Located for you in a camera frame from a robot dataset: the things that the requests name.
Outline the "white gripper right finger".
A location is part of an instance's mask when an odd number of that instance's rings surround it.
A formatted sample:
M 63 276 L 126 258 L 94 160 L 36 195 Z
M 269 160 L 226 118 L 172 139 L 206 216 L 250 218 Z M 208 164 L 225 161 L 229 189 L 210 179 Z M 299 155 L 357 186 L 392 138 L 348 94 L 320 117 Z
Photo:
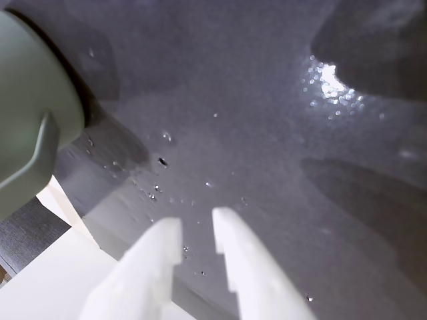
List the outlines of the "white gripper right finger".
M 224 256 L 228 289 L 240 319 L 315 319 L 255 232 L 228 207 L 212 211 L 216 252 Z

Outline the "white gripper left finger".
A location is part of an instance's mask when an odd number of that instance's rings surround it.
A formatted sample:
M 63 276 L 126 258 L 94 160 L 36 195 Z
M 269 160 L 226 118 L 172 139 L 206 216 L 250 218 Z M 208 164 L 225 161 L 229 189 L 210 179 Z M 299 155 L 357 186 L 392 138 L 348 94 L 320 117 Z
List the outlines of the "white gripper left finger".
M 178 218 L 154 223 L 89 294 L 80 319 L 167 319 L 182 261 Z

